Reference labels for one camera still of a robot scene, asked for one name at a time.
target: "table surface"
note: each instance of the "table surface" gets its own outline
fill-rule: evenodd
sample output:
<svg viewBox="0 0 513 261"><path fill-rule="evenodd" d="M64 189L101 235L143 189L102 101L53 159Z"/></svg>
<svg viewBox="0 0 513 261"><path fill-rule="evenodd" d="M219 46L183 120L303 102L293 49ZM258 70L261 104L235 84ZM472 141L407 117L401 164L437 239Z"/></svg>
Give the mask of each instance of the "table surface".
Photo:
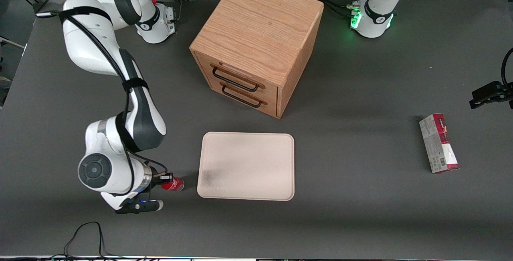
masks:
<svg viewBox="0 0 513 261"><path fill-rule="evenodd" d="M99 221L107 249L123 255L511 259L513 112L469 109L473 90L500 79L511 47L506 0L401 0L378 39L326 9L281 120L208 88L188 46L215 6L185 3L178 33L161 44L134 27L117 32L167 124L144 155L187 184L154 190L165 207L139 215L114 214L77 177L86 126L123 109L119 80L76 67L59 20L35 22L0 119L2 254L59 253L80 224ZM446 116L458 171L429 171L418 121L431 113ZM292 135L294 198L199 197L210 131ZM85 228L70 253L95 255L97 242Z"/></svg>

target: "black metal handle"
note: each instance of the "black metal handle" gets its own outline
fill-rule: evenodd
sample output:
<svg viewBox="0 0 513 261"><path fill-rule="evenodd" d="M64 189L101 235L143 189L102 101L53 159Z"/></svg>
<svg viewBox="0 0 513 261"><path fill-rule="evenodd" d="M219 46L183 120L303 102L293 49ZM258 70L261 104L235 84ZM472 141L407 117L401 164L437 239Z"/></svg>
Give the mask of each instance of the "black metal handle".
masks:
<svg viewBox="0 0 513 261"><path fill-rule="evenodd" d="M225 86L225 85L223 85L223 89L221 90L221 91L223 91L223 93L224 93L225 95L227 95L227 96L229 96L229 97L231 97L231 98L233 98L233 99L236 99L236 100L238 100L238 101L239 101L239 102L241 102L241 103L245 103L245 104L247 104L248 106L252 106L252 107L254 107L255 109L256 109L256 108L258 108L258 107L260 107L260 106L262 105L262 101L259 101L259 102L258 102L258 104L256 104L256 105L255 105L255 104L251 104L250 102L245 101L245 100L243 100L243 99L241 99L241 98L237 97L236 95L232 95L231 93L229 93L229 92L225 91L224 89L226 89L226 86Z"/></svg>
<svg viewBox="0 0 513 261"><path fill-rule="evenodd" d="M232 84L232 85L234 85L236 87L239 87L239 88L241 88L241 89L243 89L245 91L249 91L250 93L253 93L254 91L256 91L258 89L258 84L256 84L255 87L253 89L251 89L251 88L249 88L247 86L243 86L243 85L241 85L239 83L236 83L236 82L234 82L232 80L229 80L229 79L227 79L227 78L225 78L223 76L218 75L216 73L217 70L218 70L218 67L214 66L214 69L212 70L212 73L214 74L214 77L216 77L218 79L224 80L225 82L227 82L229 84Z"/></svg>

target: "black rubber band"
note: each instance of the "black rubber band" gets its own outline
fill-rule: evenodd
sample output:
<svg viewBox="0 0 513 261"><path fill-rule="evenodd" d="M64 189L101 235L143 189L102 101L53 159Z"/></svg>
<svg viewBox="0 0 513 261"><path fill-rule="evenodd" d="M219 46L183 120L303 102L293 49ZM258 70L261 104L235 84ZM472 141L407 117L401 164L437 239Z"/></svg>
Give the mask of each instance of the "black rubber band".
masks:
<svg viewBox="0 0 513 261"><path fill-rule="evenodd" d="M130 91L130 89L132 89L133 87L138 87L138 86L143 86L143 87L149 89L146 81L141 78L133 78L133 79L123 82L123 89L125 90L126 93L128 93L128 91Z"/></svg>
<svg viewBox="0 0 513 261"><path fill-rule="evenodd" d="M389 12L387 14L379 14L377 12L374 12L374 11L372 11L372 9L370 9L369 0L367 0L365 2L364 9L365 9L365 13L367 13L367 16L372 18L372 21L374 22L374 24L382 24L382 23L384 23L386 20L388 20L388 18L390 18L390 16L394 12L394 11L391 11L391 12ZM384 19L383 19L383 21L378 22L378 18L384 18Z"/></svg>
<svg viewBox="0 0 513 261"><path fill-rule="evenodd" d="M103 10L91 7L91 6L79 6L72 9L64 10L59 13L59 18L61 19L61 23L64 23L64 20L68 18L69 16L75 16L77 14L90 14L94 13L100 16L103 16L104 18L107 18L110 23L112 23L112 20L110 19L110 16L108 13L104 12Z"/></svg>
<svg viewBox="0 0 513 261"><path fill-rule="evenodd" d="M137 147L137 145L135 144L130 133L128 133L127 128L125 128L125 120L123 120L123 112L116 115L116 129L117 129L117 133L119 134L119 138L121 138L121 142L123 142L123 144L125 144L128 151L134 152L134 153L141 151L139 149L139 147Z"/></svg>

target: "wooden top surface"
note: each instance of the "wooden top surface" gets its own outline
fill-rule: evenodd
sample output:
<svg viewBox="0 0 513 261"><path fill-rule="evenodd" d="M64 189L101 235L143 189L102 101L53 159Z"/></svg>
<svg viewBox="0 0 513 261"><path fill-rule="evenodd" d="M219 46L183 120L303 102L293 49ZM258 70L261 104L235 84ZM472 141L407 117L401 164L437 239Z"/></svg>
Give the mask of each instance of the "wooden top surface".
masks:
<svg viewBox="0 0 513 261"><path fill-rule="evenodd" d="M317 0L221 0L191 49L283 85L322 9Z"/></svg>

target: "wooden cabinet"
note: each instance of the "wooden cabinet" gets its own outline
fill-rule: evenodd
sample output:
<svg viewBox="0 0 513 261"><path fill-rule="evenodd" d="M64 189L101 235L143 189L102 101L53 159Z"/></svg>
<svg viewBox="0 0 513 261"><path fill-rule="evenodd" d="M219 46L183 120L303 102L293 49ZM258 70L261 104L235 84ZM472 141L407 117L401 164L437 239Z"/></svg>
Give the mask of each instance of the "wooden cabinet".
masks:
<svg viewBox="0 0 513 261"><path fill-rule="evenodd" d="M279 119L322 11L317 0L221 0L189 49L211 89Z"/></svg>

